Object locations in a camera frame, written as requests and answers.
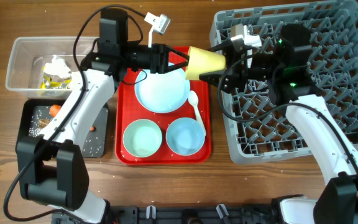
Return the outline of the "green bowl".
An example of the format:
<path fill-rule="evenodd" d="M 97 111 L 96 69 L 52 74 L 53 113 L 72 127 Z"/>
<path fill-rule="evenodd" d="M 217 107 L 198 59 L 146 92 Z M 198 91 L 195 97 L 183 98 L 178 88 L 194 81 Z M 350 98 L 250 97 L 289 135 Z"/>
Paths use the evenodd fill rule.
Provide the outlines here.
<path fill-rule="evenodd" d="M 126 151 L 138 158 L 154 155 L 162 144 L 162 131 L 149 119 L 138 119 L 127 126 L 122 135 Z"/>

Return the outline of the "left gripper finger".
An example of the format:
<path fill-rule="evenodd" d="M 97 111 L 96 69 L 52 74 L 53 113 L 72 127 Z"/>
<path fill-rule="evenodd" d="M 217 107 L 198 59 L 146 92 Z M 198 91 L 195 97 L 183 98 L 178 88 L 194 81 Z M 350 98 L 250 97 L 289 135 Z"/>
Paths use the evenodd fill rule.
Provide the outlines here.
<path fill-rule="evenodd" d="M 182 69 L 182 68 L 187 67 L 187 66 L 188 66 L 187 61 L 180 62 L 180 63 L 177 63 L 177 64 L 168 62 L 165 71 L 166 72 L 172 72 L 174 70 Z"/>
<path fill-rule="evenodd" d="M 190 56 L 187 55 L 186 53 L 183 53 L 183 52 L 181 52 L 181 51 L 178 51 L 178 50 L 174 49 L 174 48 L 171 47 L 171 46 L 166 46 L 166 49 L 167 49 L 168 53 L 172 52 L 173 54 L 178 55 L 178 56 L 180 56 L 181 58 L 184 58 L 185 60 L 188 60 L 188 59 L 190 58 Z"/>

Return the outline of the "yellow silver foil wrapper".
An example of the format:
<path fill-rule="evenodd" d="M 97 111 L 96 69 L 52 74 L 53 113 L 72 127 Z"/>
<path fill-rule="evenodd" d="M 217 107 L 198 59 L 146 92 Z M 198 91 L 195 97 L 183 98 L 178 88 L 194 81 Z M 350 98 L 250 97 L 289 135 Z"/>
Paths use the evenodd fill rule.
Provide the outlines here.
<path fill-rule="evenodd" d="M 70 82 L 70 78 L 64 79 L 57 75 L 50 75 L 42 72 L 40 89 L 67 89 Z"/>

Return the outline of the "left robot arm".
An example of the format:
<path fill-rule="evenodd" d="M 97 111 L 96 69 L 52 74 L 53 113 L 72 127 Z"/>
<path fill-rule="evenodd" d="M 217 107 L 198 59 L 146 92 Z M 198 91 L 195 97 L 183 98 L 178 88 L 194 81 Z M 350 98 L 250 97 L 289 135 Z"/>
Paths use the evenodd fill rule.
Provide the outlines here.
<path fill-rule="evenodd" d="M 169 64 L 174 49 L 165 44 L 128 39 L 132 9 L 110 4 L 100 15 L 99 37 L 83 60 L 76 60 L 80 74 L 56 117 L 36 137 L 20 134 L 16 143 L 19 172 L 11 187 L 21 197 L 50 207 L 82 223 L 109 223 L 110 204 L 89 189 L 89 175 L 81 153 L 85 138 L 99 111 L 115 94 L 128 70 L 148 69 L 168 73 L 188 65 Z"/>

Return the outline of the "brown food lump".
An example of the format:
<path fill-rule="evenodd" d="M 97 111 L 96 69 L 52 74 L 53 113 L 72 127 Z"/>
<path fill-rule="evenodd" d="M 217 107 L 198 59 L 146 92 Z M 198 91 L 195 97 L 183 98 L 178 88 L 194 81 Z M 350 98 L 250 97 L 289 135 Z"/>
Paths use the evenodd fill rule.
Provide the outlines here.
<path fill-rule="evenodd" d="M 50 123 L 49 119 L 39 119 L 38 120 L 38 126 L 40 129 L 45 128 Z"/>

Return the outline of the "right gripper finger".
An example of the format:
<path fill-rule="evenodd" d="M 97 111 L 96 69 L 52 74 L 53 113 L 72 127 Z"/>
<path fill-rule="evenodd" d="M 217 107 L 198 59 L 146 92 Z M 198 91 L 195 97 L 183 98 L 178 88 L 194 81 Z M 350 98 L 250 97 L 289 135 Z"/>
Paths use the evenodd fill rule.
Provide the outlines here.
<path fill-rule="evenodd" d="M 208 83 L 209 85 L 218 85 L 219 83 L 224 83 L 222 77 L 224 74 L 228 74 L 227 70 L 218 70 L 214 72 L 206 72 L 199 74 L 199 79 L 203 82 Z"/>
<path fill-rule="evenodd" d="M 209 51 L 210 52 L 217 52 L 217 51 L 223 50 L 223 49 L 225 49 L 227 47 L 230 47 L 230 46 L 232 46 L 232 42 L 222 42 L 222 43 L 220 43 L 220 44 L 218 44 L 218 45 L 216 45 L 214 47 L 211 47 L 209 49 Z"/>

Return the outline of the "orange carrot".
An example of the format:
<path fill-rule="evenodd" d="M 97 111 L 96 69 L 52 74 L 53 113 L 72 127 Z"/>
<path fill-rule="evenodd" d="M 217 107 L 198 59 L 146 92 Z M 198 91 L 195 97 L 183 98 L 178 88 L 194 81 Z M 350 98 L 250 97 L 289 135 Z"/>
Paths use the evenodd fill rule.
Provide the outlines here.
<path fill-rule="evenodd" d="M 60 111 L 61 106 L 60 105 L 52 105 L 49 109 L 49 113 L 52 117 L 56 117 L 58 112 Z M 90 127 L 89 129 L 91 132 L 95 131 L 96 128 L 94 126 Z"/>

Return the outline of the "yellow plastic cup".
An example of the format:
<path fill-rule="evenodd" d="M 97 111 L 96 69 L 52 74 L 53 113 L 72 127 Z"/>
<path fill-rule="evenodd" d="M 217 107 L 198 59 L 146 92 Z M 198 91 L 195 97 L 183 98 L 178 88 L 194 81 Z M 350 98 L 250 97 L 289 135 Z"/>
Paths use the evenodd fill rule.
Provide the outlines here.
<path fill-rule="evenodd" d="M 226 68 L 226 58 L 221 54 L 191 46 L 188 56 L 188 65 L 185 69 L 186 80 L 199 80 L 201 74 Z"/>

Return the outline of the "white tissue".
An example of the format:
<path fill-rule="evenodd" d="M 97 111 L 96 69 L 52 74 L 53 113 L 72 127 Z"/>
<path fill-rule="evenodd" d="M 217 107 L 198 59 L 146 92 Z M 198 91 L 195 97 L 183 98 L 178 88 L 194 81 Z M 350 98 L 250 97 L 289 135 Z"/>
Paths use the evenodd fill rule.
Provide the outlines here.
<path fill-rule="evenodd" d="M 71 69 L 66 61 L 58 55 L 53 55 L 51 62 L 45 64 L 43 71 L 48 75 L 58 76 L 61 79 L 71 78 Z"/>

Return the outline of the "white rice pile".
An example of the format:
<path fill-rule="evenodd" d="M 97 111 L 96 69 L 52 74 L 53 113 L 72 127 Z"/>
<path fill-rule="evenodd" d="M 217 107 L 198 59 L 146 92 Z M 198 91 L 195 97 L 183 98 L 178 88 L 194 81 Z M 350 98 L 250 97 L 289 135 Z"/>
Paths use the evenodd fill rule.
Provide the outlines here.
<path fill-rule="evenodd" d="M 36 106 L 33 109 L 33 115 L 30 117 L 30 126 L 28 128 L 29 136 L 36 137 L 42 130 L 38 126 L 39 119 L 49 119 L 50 121 L 53 119 L 49 109 L 50 106 L 45 105 Z M 108 107 L 104 106 L 93 123 L 96 130 L 93 132 L 89 131 L 85 139 L 82 148 L 83 157 L 97 158 L 104 154 L 108 114 Z"/>

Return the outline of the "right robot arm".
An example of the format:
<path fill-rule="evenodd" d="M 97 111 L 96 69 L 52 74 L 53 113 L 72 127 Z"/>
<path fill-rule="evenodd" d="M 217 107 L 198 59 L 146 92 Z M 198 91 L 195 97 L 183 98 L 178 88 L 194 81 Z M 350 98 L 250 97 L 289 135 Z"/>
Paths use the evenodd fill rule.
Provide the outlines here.
<path fill-rule="evenodd" d="M 287 24 L 271 54 L 262 51 L 258 35 L 244 25 L 232 28 L 234 35 L 210 48 L 211 70 L 198 78 L 229 93 L 248 80 L 267 82 L 268 96 L 276 111 L 296 128 L 310 148 L 324 177 L 318 199 L 302 196 L 277 198 L 272 202 L 275 223 L 358 223 L 358 151 L 331 116 L 326 102 L 307 73 L 312 52 L 311 31 L 300 24 Z"/>

